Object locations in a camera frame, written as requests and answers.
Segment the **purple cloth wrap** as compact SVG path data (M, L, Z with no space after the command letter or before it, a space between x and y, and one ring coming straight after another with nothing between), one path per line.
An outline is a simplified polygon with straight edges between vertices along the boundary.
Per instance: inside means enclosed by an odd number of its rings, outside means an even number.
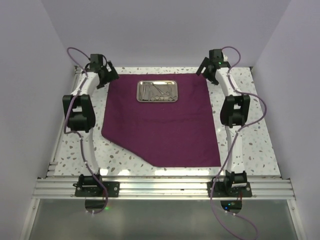
M137 100L142 80L173 80L173 103ZM207 80L194 73L123 74L109 84L102 136L155 167L221 164Z

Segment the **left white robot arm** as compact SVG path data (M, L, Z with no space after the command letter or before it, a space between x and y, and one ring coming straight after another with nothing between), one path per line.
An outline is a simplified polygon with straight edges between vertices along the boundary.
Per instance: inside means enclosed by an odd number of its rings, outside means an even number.
M119 75L112 62L103 54L93 53L88 60L89 63L81 68L75 89L62 97L63 132L66 135L75 134L79 138L83 170L75 187L81 189L86 186L87 192L96 197L103 193L104 184L93 145L96 115L91 97L95 90L117 80Z

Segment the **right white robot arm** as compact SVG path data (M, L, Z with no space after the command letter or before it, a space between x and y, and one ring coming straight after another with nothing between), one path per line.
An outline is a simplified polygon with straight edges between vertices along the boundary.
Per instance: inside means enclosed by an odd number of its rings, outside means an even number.
M240 130L248 119L250 96L242 93L231 74L231 65L221 49L212 49L205 57L196 74L203 75L214 85L219 85L224 94L220 110L220 122L224 126L228 154L222 169L223 192L227 196L235 196L247 185L247 174L243 162L243 146Z

